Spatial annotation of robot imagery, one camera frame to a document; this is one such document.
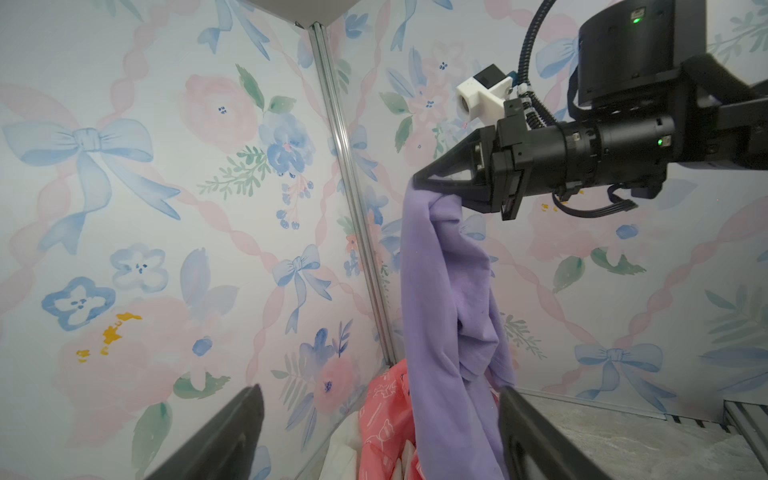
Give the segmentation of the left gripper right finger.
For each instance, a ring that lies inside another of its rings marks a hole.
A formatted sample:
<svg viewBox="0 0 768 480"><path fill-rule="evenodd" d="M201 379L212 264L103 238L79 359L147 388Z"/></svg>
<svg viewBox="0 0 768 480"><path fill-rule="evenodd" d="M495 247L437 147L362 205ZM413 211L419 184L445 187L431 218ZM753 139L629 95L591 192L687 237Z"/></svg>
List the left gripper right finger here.
<svg viewBox="0 0 768 480"><path fill-rule="evenodd" d="M511 479L610 479L511 387L500 391L499 430Z"/></svg>

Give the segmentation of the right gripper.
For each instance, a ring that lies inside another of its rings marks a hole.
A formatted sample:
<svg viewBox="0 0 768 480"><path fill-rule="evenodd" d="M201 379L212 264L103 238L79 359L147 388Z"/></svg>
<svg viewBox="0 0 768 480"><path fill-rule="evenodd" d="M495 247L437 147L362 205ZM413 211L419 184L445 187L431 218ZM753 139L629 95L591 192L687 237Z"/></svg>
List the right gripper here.
<svg viewBox="0 0 768 480"><path fill-rule="evenodd" d="M660 193L674 133L668 115L529 129L521 102L513 100L504 118L472 135L473 144L457 144L415 173L413 187L456 196L463 207L505 220L517 217L524 198L545 194L568 215L606 217Z"/></svg>

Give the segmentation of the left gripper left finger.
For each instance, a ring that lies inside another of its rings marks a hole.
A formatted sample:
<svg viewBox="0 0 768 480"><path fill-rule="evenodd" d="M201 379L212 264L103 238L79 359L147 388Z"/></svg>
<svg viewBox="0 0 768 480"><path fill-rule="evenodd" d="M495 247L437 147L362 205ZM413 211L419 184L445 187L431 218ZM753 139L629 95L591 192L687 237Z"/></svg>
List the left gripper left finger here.
<svg viewBox="0 0 768 480"><path fill-rule="evenodd" d="M241 390L147 479L247 479L264 416L261 387Z"/></svg>

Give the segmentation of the purple cloth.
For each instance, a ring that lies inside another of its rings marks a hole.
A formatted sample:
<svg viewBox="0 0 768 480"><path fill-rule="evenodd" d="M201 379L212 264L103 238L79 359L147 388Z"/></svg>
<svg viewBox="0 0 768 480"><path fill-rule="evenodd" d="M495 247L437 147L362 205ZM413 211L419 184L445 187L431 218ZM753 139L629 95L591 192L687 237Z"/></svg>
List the purple cloth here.
<svg viewBox="0 0 768 480"><path fill-rule="evenodd" d="M401 237L405 357L428 479L506 479L493 389L515 383L490 259L455 195L409 186Z"/></svg>

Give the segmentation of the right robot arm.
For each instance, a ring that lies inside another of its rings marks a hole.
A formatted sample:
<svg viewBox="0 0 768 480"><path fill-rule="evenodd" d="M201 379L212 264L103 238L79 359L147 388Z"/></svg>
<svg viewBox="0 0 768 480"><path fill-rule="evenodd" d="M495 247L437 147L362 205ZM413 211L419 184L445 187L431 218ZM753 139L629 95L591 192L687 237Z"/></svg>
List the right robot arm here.
<svg viewBox="0 0 768 480"><path fill-rule="evenodd" d="M587 20L559 122L529 81L543 2L526 32L515 78L489 66L457 90L483 125L414 174L412 185L514 219L524 198L548 194L573 215L572 196L605 187L586 219L635 208L662 190L667 167L763 171L767 86L747 85L706 50L701 1L622 1Z"/></svg>

